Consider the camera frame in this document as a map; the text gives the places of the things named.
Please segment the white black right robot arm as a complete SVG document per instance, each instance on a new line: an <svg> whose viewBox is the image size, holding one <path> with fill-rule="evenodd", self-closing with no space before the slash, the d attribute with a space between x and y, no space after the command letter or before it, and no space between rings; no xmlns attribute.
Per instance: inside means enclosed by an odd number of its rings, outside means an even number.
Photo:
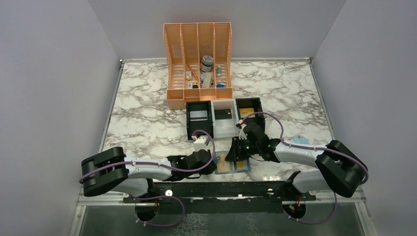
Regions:
<svg viewBox="0 0 417 236"><path fill-rule="evenodd" d="M289 177L284 195L290 200L320 190L331 190L349 198L369 177L365 164L340 141L333 140L324 146L290 144L282 138L269 138L256 123L239 120L236 126L239 134L232 138L226 161L242 161L259 155L264 161L291 162L314 168Z"/></svg>

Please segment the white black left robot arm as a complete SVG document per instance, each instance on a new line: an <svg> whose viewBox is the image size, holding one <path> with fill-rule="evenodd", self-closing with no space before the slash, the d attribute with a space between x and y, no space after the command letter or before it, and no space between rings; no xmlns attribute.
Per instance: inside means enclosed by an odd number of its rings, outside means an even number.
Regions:
<svg viewBox="0 0 417 236"><path fill-rule="evenodd" d="M201 149L191 155L171 155L162 159L127 156L123 148L113 147L81 162L85 197L109 191L128 193L143 202L153 199L152 180L180 181L194 174L210 175L217 166L210 150Z"/></svg>

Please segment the blue leather card holder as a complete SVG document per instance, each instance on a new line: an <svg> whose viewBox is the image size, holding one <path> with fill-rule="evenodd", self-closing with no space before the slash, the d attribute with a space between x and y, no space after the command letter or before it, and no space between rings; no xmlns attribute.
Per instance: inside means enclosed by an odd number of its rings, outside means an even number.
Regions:
<svg viewBox="0 0 417 236"><path fill-rule="evenodd" d="M214 162L217 166L215 170L216 175L235 174L251 171L251 165L249 160L243 161L226 161L226 151L216 152Z"/></svg>

